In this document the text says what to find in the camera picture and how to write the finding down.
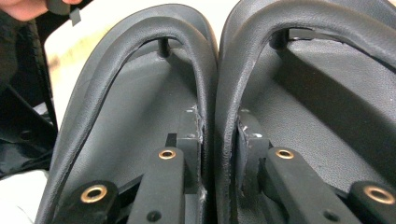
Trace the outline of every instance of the white surface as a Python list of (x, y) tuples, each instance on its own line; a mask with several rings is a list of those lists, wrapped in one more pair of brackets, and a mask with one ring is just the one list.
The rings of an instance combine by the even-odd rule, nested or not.
[(35, 170), (0, 181), (0, 223), (34, 223), (47, 175)]
[(68, 21), (46, 41), (45, 49), (58, 124), (62, 123), (78, 75), (105, 33), (125, 17), (148, 7), (178, 3), (194, 7), (210, 22), (220, 40), (223, 25), (238, 0), (95, 0), (80, 11), (81, 22)]

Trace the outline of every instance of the metal bracket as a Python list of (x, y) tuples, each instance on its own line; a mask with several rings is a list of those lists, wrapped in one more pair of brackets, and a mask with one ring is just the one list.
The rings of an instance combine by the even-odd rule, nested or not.
[(259, 158), (266, 156), (270, 142), (260, 123), (248, 110), (240, 110), (237, 124), (236, 184), (245, 195), (249, 191), (256, 195), (260, 191), (257, 183)]
[(396, 223), (396, 191), (372, 181), (352, 185), (348, 207), (363, 223)]
[(271, 148), (262, 163), (259, 182), (266, 196), (285, 207), (288, 223), (360, 223), (304, 158), (292, 149)]
[(93, 181), (72, 193), (52, 223), (113, 224), (119, 212), (117, 186), (108, 181)]
[(184, 155), (175, 147), (149, 158), (128, 223), (184, 223)]
[(196, 194), (198, 190), (198, 170), (201, 164), (198, 157), (201, 154), (201, 125), (196, 108), (182, 112), (177, 130), (176, 147), (183, 151), (186, 162), (184, 176), (184, 192)]

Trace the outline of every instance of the brass grommet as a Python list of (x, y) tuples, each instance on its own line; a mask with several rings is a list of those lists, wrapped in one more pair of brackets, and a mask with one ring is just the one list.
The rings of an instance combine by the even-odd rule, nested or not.
[(286, 149), (280, 149), (276, 152), (276, 155), (282, 159), (290, 160), (294, 157), (294, 154)]
[(84, 203), (96, 203), (105, 198), (107, 188), (104, 185), (93, 185), (84, 190), (81, 194), (81, 201)]
[(376, 186), (367, 186), (364, 188), (364, 193), (379, 203), (394, 204), (395, 198), (389, 192)]
[(163, 160), (170, 160), (176, 156), (176, 152), (174, 150), (166, 149), (162, 150), (158, 156)]

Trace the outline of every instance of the finger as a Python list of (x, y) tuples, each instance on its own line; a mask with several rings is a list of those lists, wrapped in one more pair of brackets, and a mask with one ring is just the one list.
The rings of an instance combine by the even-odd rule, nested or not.
[(64, 0), (64, 2), (65, 2), (66, 4), (69, 4), (69, 5), (76, 5), (76, 4), (81, 3), (82, 0)]
[(22, 0), (14, 5), (1, 6), (1, 9), (19, 21), (29, 21), (47, 12), (46, 3), (42, 0)]

